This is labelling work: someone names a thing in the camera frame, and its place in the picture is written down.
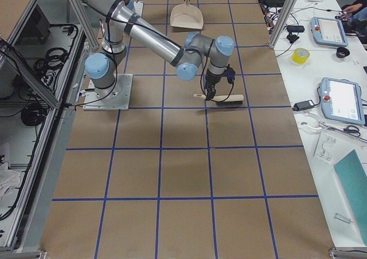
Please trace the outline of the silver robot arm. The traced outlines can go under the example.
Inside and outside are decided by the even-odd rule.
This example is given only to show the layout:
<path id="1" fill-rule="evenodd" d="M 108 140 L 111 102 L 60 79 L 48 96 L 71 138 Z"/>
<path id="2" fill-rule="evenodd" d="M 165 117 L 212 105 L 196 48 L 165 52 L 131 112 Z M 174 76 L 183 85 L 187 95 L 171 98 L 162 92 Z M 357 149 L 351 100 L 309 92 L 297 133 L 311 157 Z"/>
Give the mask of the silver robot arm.
<path id="1" fill-rule="evenodd" d="M 215 89 L 223 77 L 230 85 L 235 83 L 235 71 L 228 64 L 235 45 L 232 38 L 219 36 L 213 39 L 199 33 L 189 33 L 184 46 L 181 46 L 134 12 L 133 0 L 85 0 L 85 3 L 100 15 L 104 27 L 101 44 L 106 52 L 122 53 L 125 49 L 123 37 L 128 35 L 169 62 L 176 68 L 176 75 L 186 81 L 196 76 L 206 57 L 210 61 L 205 69 L 205 100 L 227 103 L 235 99 L 231 93 L 225 97 L 217 96 Z"/>

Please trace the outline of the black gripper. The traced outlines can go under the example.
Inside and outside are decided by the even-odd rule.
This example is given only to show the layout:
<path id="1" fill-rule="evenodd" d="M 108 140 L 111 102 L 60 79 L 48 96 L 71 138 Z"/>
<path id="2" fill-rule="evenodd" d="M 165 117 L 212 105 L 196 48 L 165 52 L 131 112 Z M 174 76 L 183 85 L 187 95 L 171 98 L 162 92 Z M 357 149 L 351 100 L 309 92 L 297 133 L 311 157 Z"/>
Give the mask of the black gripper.
<path id="1" fill-rule="evenodd" d="M 205 75 L 204 93 L 206 100 L 213 100 L 216 95 L 216 84 L 220 82 L 221 74 L 214 74 L 207 71 Z"/>

